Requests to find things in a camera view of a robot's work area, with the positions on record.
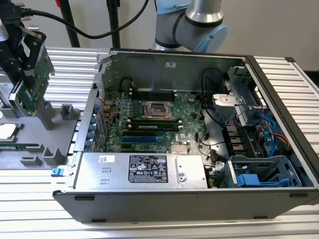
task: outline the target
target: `metal rail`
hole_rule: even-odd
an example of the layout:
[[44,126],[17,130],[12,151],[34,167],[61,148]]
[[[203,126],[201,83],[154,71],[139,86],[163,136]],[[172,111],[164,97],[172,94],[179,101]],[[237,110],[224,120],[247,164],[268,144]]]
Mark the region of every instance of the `metal rail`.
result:
[[319,89],[295,62],[255,57],[306,139],[319,155]]

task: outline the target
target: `sticker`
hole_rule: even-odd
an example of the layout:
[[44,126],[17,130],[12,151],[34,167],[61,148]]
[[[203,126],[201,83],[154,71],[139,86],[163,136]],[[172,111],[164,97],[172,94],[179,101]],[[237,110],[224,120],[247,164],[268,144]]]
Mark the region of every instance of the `sticker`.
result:
[[175,62],[166,62],[165,67],[176,68],[176,63]]
[[130,155],[130,183],[168,183],[165,155]]
[[100,155],[99,163],[114,163],[115,155]]

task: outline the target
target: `power supply label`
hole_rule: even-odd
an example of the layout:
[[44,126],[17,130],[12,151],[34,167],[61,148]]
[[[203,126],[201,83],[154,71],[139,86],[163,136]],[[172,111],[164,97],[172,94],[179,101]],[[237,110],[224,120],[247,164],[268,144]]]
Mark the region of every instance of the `power supply label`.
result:
[[130,155],[130,183],[168,183],[165,155]]

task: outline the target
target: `cpu socket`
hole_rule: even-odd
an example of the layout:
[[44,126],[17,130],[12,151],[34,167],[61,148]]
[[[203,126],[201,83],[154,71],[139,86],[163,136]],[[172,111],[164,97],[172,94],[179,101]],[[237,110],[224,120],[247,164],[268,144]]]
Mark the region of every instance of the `cpu socket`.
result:
[[171,115],[170,102],[145,102],[145,115],[146,119],[157,120],[174,120],[175,117]]

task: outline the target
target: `blue latch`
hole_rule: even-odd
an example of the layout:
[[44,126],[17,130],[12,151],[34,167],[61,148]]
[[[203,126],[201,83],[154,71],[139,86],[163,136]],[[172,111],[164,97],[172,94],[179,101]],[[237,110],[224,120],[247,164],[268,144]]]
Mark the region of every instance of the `blue latch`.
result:
[[63,177],[63,168],[53,168],[51,171],[51,177]]

